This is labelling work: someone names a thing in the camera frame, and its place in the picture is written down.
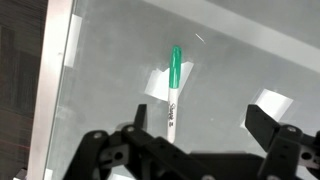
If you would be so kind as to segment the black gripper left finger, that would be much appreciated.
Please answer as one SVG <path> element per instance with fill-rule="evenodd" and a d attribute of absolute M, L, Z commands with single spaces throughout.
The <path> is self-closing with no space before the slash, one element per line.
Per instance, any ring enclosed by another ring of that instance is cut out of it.
<path fill-rule="evenodd" d="M 200 165 L 190 155 L 145 130 L 147 105 L 140 104 L 132 124 L 109 135 L 87 132 L 63 180 L 107 180 L 112 169 L 124 166 L 137 180 L 200 180 Z"/>

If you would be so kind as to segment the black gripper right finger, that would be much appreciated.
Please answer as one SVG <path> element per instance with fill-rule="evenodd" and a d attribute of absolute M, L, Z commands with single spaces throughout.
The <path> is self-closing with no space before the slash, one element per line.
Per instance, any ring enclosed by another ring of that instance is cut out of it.
<path fill-rule="evenodd" d="M 255 104 L 247 106 L 245 127 L 266 152 L 259 180 L 302 180 L 298 166 L 319 179 L 319 133 L 311 136 L 294 125 L 279 123 Z"/>

